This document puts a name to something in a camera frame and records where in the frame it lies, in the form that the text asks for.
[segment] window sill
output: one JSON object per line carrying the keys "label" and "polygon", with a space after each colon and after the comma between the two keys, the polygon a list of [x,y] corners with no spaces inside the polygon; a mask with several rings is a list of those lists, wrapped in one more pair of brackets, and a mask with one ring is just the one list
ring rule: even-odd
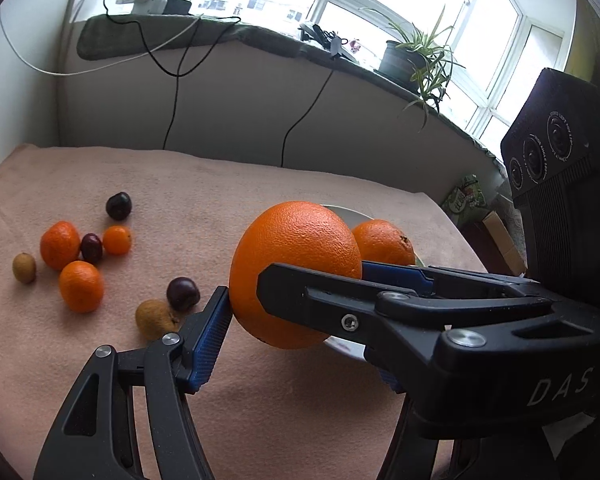
{"label": "window sill", "polygon": [[[161,44],[173,37],[189,25],[193,16],[164,16],[164,15],[135,15],[133,19],[142,24],[142,30],[147,38],[149,47]],[[225,28],[227,21],[203,18],[192,43],[192,46],[213,44]],[[189,44],[190,35],[183,34],[173,40],[164,49],[185,48]],[[332,59],[326,50],[302,41],[295,40],[268,28],[239,23],[222,35],[219,43],[240,41],[241,43],[282,57],[302,57],[312,63],[338,72],[348,73],[366,80],[367,82],[393,94],[407,102],[413,102],[418,97],[401,86],[389,81],[381,75],[363,66],[356,65],[346,59]],[[120,27],[111,23],[104,15],[88,19],[80,33],[77,43],[77,53],[82,59],[96,61],[119,56],[133,56],[144,52],[137,27]],[[432,116],[437,117],[456,134],[474,144],[486,156],[492,159],[494,165],[504,173],[502,163],[493,153],[487,150],[477,139],[466,133],[459,126],[435,109],[429,107]]]}

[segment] white cable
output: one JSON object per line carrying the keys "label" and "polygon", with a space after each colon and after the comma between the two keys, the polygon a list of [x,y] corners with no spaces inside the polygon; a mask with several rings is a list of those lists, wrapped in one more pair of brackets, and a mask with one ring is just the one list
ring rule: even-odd
{"label": "white cable", "polygon": [[75,23],[75,20],[78,18],[78,14],[80,14],[80,11],[82,10],[82,7],[84,6],[84,3],[87,0],[80,0],[78,2],[78,4],[75,6],[75,12],[74,12],[74,16],[71,19],[71,24]]}
{"label": "white cable", "polygon": [[[71,75],[81,75],[81,74],[88,74],[91,72],[97,72],[98,70],[102,70],[104,68],[109,68],[110,66],[114,66],[114,65],[119,65],[120,63],[126,63],[127,61],[133,61],[134,59],[139,59],[142,56],[148,56],[148,52],[144,52],[138,56],[133,56],[133,57],[127,57],[126,59],[121,59],[119,61],[115,61],[113,63],[109,63],[108,65],[104,65],[104,66],[99,66],[97,68],[91,68],[89,70],[83,70],[81,72],[73,72],[73,73],[69,73],[69,74],[61,74],[61,73],[56,73],[56,72],[47,72],[46,70],[42,70],[41,68],[38,68],[36,66],[33,66],[29,61],[27,61],[26,59],[24,59],[20,53],[16,50],[16,48],[13,46],[13,43],[11,43],[11,39],[9,38],[9,35],[7,34],[7,31],[4,28],[4,23],[2,22],[2,6],[0,6],[0,28],[2,29],[2,33],[4,34],[4,39],[7,40],[7,43],[9,43],[9,46],[11,47],[11,50],[13,50],[13,53],[18,57],[18,59],[23,62],[25,65],[27,65],[29,68],[32,68],[33,70],[36,70],[37,72],[43,73],[43,74],[47,74],[47,75],[53,75],[56,77],[67,77],[67,76],[71,76]],[[156,50],[164,47],[165,45],[171,43],[171,41],[175,40],[176,38],[179,38],[180,36],[182,36],[185,32],[187,32],[191,27],[193,27],[198,20],[200,19],[200,17],[198,17],[197,20],[194,20],[193,22],[191,22],[190,25],[187,25],[186,28],[184,28],[184,30],[182,30],[181,32],[179,32],[178,34],[176,34],[175,36],[173,36],[170,40],[165,41],[164,43],[154,47],[151,49],[151,52],[155,52]]]}

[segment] blue gripper pad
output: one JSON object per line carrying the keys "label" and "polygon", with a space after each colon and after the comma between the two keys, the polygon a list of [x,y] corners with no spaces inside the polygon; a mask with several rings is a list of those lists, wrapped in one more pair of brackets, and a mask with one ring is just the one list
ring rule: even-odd
{"label": "blue gripper pad", "polygon": [[216,364],[220,347],[233,316],[228,294],[207,323],[192,352],[192,372],[189,377],[189,386],[196,392],[200,386],[207,383]]}
{"label": "blue gripper pad", "polygon": [[418,267],[362,262],[362,279],[366,282],[412,288],[419,296],[433,293],[433,280],[427,278]]}
{"label": "blue gripper pad", "polygon": [[393,374],[387,372],[386,370],[382,370],[382,368],[378,368],[378,371],[380,372],[380,377],[382,377],[382,380],[391,386],[391,389],[395,393],[403,394],[406,391]]}

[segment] potted plant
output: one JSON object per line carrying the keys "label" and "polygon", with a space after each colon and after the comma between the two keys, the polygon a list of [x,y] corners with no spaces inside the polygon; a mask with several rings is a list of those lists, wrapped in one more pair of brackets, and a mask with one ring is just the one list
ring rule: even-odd
{"label": "potted plant", "polygon": [[440,101],[446,95],[446,86],[451,81],[453,66],[458,64],[454,61],[451,47],[445,42],[443,45],[435,43],[435,39],[453,27],[438,30],[445,7],[438,16],[436,25],[430,33],[424,33],[414,27],[412,34],[407,33],[398,23],[394,22],[386,14],[379,10],[367,9],[383,16],[391,29],[400,34],[402,42],[387,41],[386,51],[380,64],[378,72],[387,79],[399,84],[403,88],[418,94],[420,99],[409,103],[406,108],[422,102],[424,110],[424,122],[426,126],[429,119],[429,107],[427,102],[431,101],[440,113]]}

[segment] plant pot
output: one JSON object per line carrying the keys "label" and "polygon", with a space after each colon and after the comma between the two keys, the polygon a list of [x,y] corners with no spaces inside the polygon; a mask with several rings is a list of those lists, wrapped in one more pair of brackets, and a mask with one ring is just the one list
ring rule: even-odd
{"label": "plant pot", "polygon": [[397,41],[387,41],[384,57],[380,68],[376,71],[385,78],[393,81],[402,88],[415,94],[418,93],[418,82],[412,81],[411,76],[417,68],[423,68],[426,61],[421,54],[406,48],[396,48]]}

